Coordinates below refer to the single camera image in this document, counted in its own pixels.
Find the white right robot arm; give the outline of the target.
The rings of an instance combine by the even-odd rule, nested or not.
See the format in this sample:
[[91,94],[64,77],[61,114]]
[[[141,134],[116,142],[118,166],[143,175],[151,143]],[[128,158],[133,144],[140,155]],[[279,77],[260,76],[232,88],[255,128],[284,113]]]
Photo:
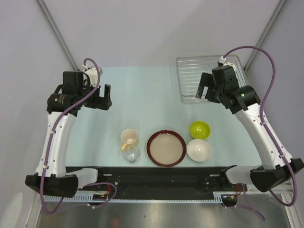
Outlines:
[[231,190],[236,183],[253,184],[259,191],[267,192],[289,180],[291,171],[297,174],[304,163],[292,155],[280,143],[264,112],[261,100],[250,85],[239,86],[233,67],[225,65],[201,74],[196,97],[201,98],[207,88],[205,99],[223,104],[243,124],[261,159],[261,165],[231,166],[219,178],[223,190]]

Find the white bowl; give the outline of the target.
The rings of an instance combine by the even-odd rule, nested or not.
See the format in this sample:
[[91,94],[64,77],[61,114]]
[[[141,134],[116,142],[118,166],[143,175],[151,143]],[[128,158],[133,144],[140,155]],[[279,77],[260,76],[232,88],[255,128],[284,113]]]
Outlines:
[[186,147],[189,157],[196,162],[205,162],[211,156],[211,147],[201,139],[191,140]]

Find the dark red rimmed plate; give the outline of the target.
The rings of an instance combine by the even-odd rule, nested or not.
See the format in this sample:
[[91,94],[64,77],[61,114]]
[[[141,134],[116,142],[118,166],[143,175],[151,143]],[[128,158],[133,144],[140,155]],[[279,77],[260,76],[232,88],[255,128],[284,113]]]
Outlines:
[[146,151],[154,164],[169,168],[182,162],[186,155],[186,143],[175,131],[161,130],[149,138]]

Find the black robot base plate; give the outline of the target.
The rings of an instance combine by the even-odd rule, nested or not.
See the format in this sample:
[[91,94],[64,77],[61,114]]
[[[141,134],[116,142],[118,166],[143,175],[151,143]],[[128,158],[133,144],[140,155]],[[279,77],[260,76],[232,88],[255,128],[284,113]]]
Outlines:
[[97,182],[117,188],[117,200],[211,200],[214,192],[238,193],[242,184],[224,177],[225,167],[98,167]]

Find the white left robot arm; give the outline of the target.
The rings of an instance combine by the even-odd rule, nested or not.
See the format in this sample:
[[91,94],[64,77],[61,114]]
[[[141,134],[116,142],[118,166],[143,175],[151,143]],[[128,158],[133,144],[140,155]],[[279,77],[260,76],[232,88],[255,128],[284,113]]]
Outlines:
[[25,184],[45,196],[71,198],[77,190],[90,185],[99,190],[105,178],[97,169],[81,168],[66,171],[67,146],[72,127],[81,107],[108,110],[112,105],[111,86],[106,84],[100,96],[97,85],[102,74],[100,68],[63,72],[63,83],[47,100],[48,125],[43,152],[33,175],[27,175]]

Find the metal wire dish rack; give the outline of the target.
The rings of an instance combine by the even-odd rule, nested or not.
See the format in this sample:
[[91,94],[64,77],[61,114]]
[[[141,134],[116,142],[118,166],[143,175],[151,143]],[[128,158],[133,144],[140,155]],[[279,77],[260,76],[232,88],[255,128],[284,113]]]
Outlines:
[[212,80],[212,69],[218,67],[220,56],[178,57],[178,82],[183,103],[201,103]]

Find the yellow-green bowl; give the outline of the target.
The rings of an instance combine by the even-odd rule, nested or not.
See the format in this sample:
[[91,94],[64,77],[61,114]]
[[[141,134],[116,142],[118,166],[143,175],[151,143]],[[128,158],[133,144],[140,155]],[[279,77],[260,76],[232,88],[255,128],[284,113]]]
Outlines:
[[194,139],[205,140],[210,136],[211,129],[210,126],[203,121],[194,121],[189,128],[190,135]]

